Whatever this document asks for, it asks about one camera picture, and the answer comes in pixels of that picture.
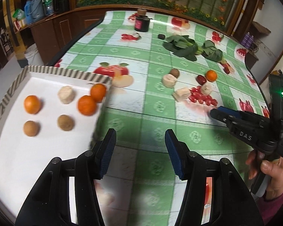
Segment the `person's right hand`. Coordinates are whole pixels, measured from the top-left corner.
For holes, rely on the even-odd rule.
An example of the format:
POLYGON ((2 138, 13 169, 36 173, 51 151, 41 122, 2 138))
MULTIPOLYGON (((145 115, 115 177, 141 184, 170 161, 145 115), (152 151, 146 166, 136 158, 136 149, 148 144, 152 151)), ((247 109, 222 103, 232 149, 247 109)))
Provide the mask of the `person's right hand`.
POLYGON ((283 194, 283 157, 273 161, 263 158, 263 153, 253 150, 249 153, 245 163, 249 166, 249 180, 255 178, 259 170, 271 177, 265 194, 265 199, 271 201, 283 194))

